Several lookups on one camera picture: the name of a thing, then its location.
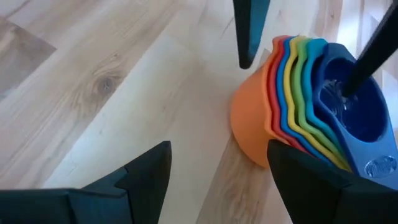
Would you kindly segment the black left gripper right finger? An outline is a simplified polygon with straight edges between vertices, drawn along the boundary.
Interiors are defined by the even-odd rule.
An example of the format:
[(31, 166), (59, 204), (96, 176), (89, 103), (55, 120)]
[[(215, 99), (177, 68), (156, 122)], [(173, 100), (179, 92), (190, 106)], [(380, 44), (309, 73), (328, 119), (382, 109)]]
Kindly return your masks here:
[(276, 139), (268, 143), (267, 158), (293, 224), (398, 224), (398, 190)]

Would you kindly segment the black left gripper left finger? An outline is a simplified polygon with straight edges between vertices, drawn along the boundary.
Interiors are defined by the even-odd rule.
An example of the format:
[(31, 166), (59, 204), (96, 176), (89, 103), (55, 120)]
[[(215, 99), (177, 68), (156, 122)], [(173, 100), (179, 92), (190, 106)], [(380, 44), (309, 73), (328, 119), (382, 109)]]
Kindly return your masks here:
[(0, 190), (0, 224), (158, 224), (171, 165), (163, 141), (81, 189)]

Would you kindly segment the teal measuring cup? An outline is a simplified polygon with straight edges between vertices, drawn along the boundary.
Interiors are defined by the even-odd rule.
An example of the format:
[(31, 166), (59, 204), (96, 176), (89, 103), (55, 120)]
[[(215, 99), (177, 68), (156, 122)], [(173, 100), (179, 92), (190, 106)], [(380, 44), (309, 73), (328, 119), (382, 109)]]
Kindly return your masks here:
[(312, 97), (315, 89), (315, 78), (319, 64), (323, 58), (323, 48), (326, 46), (325, 39), (312, 39), (306, 46), (307, 61), (302, 71), (302, 91), (305, 99), (305, 115), (309, 124), (319, 129), (337, 148), (339, 155), (345, 157), (338, 138), (328, 124), (315, 114)]

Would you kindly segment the yellow measuring cup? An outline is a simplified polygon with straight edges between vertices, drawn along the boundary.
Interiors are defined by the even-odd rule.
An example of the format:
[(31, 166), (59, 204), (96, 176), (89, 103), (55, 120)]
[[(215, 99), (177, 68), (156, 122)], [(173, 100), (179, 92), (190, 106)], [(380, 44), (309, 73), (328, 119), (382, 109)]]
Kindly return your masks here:
[(284, 56), (277, 72), (277, 89), (282, 93), (285, 103), (281, 103), (281, 127), (302, 144), (310, 155), (326, 162), (331, 166), (350, 171), (347, 161), (338, 148), (319, 129), (308, 123), (301, 124), (296, 115), (298, 109), (304, 109), (305, 103), (300, 84), (295, 84), (291, 78), (300, 74), (307, 57), (300, 56), (297, 45), (306, 44), (310, 39), (306, 36), (295, 36), (284, 41)]

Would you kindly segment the orange measuring cup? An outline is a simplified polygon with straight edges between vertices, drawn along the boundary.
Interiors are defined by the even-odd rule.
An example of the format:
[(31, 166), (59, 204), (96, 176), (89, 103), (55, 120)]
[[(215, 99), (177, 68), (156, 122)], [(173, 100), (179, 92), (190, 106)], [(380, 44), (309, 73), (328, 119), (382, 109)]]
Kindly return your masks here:
[(279, 51), (278, 43), (287, 38), (279, 35), (272, 40), (272, 52), (266, 61), (235, 91), (230, 111), (230, 125), (240, 149), (257, 165), (267, 169), (267, 147), (271, 139), (288, 143), (272, 130), (272, 110), (267, 92), (269, 69)]

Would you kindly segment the red measuring cup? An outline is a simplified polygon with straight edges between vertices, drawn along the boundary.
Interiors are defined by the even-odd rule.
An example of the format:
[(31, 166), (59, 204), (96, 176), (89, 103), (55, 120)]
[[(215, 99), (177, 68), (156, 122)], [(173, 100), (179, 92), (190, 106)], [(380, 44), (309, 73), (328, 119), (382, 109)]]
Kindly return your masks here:
[(268, 91), (269, 103), (272, 110), (271, 128), (278, 137), (281, 137), (281, 141), (284, 140), (287, 144), (308, 154), (306, 149), (294, 137), (285, 133), (280, 127), (280, 117), (281, 117), (280, 105), (277, 97), (277, 89), (275, 81), (276, 81), (277, 69), (280, 65), (280, 61), (282, 60), (282, 56), (284, 53), (284, 47), (282, 44), (283, 41), (285, 41), (288, 38), (290, 38), (290, 36), (280, 35), (272, 40), (274, 50), (276, 50), (276, 55), (271, 64), (271, 68), (269, 69), (269, 74), (267, 78), (267, 91)]

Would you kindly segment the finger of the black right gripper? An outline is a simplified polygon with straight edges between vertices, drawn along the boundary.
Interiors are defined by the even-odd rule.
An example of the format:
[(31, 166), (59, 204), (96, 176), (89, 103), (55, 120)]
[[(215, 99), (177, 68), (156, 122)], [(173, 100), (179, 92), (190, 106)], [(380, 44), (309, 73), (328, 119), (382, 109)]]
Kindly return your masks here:
[(393, 0), (357, 59), (343, 88), (343, 96), (354, 94), (398, 49), (398, 0)]
[(271, 0), (233, 0), (239, 66), (248, 69), (259, 48)]

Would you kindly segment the dark blue measuring cup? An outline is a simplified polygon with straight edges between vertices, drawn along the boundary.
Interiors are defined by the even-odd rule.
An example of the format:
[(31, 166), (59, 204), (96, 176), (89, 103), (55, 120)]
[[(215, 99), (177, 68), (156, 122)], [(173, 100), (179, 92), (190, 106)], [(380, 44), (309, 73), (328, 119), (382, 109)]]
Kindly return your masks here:
[(336, 134), (356, 175), (398, 190), (398, 149), (381, 89), (368, 78), (356, 93), (343, 96), (355, 62), (344, 45), (323, 47), (313, 76), (315, 113)]

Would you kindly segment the green measuring cup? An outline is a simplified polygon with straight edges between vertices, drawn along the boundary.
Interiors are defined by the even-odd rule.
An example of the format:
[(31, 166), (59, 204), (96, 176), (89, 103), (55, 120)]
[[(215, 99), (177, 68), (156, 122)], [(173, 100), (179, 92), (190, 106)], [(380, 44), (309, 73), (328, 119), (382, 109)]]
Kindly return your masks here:
[[(288, 104), (288, 125), (300, 133), (313, 146), (312, 153), (320, 159), (332, 162), (341, 169), (349, 169), (349, 165), (341, 151), (335, 133), (329, 125), (314, 117), (312, 105), (312, 86), (310, 76), (313, 64), (321, 56), (324, 39), (311, 39), (297, 36), (289, 42), (290, 57), (284, 72), (284, 88), (290, 88), (285, 97)], [(307, 113), (312, 119), (307, 120)]]

